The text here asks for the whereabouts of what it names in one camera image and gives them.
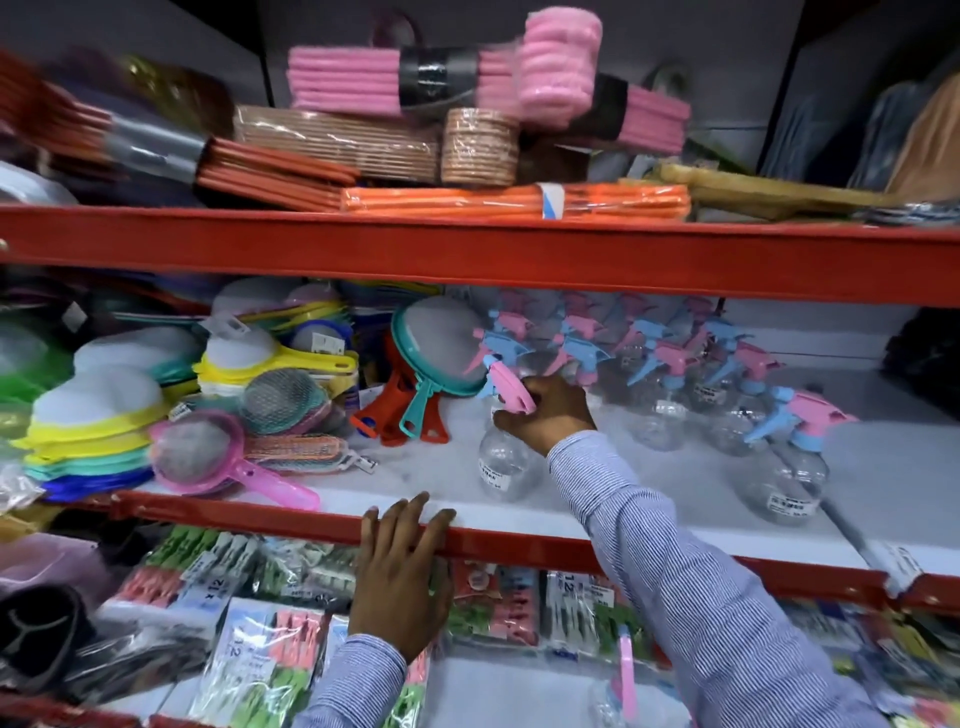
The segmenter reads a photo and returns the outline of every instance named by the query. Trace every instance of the gray tape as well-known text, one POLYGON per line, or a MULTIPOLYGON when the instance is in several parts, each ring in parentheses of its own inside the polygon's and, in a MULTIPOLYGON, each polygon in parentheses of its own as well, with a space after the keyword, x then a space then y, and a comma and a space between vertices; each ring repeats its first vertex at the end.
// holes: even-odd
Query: gray tape
POLYGON ((207 141, 209 137, 114 114, 104 146, 122 167, 193 184, 207 141))

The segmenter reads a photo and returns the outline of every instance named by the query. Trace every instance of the bundle of orange rods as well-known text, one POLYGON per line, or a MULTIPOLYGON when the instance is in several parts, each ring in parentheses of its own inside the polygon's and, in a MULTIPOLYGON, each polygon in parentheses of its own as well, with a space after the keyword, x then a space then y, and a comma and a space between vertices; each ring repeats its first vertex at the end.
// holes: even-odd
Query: bundle of orange rods
MULTIPOLYGON (((0 50, 2 124, 53 155, 112 164, 104 150, 110 114, 79 103, 45 83, 27 63, 0 50)), ((214 138, 204 150, 196 184, 287 209, 337 212, 341 191, 356 184, 359 174, 343 164, 214 138)))
MULTIPOLYGON (((564 219, 681 220, 690 212, 690 195, 682 184, 565 184, 564 196, 564 219)), ((351 187, 344 190, 343 199, 344 212, 358 215, 543 219, 543 191, 535 184, 475 190, 351 187)))

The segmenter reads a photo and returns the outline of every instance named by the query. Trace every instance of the blue striped shirt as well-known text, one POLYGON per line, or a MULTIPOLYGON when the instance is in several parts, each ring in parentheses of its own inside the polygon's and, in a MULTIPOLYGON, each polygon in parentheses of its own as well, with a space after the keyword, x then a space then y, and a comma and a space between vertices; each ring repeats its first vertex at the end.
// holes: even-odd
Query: blue striped shirt
MULTIPOLYGON (((607 576, 652 624, 700 728, 888 728, 755 574, 678 526, 668 497, 636 485, 604 435, 571 435, 548 459, 607 576)), ((376 728, 405 675, 395 649, 351 637, 295 728, 376 728)))

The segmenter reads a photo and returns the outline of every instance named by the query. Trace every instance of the red shelf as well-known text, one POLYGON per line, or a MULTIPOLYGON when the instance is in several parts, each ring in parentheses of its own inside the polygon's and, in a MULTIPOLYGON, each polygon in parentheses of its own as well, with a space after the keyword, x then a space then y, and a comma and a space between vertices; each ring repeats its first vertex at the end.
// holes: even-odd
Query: red shelf
POLYGON ((0 206, 0 262, 960 306, 960 230, 0 206))
MULTIPOLYGON (((357 544, 360 519, 291 511, 268 505, 216 499, 118 491, 91 498, 87 505, 109 505, 117 519, 142 518, 295 539, 357 544)), ((589 541, 501 531, 451 528, 443 556, 542 570, 602 573, 589 541)), ((853 601, 880 608, 887 603, 886 575, 880 571, 811 566, 766 559, 737 558, 780 597, 853 601)))

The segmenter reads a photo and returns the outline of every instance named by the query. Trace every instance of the black tape band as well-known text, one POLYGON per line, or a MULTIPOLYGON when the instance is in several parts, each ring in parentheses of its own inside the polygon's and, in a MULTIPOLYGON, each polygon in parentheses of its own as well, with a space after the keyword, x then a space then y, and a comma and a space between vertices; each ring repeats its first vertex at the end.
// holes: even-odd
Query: black tape band
POLYGON ((480 51, 475 48, 401 48, 399 95, 404 113, 443 118, 475 104, 480 51))
POLYGON ((593 104, 590 111, 571 121, 567 133, 615 141, 623 131, 629 87, 623 79, 598 73, 593 81, 593 104))

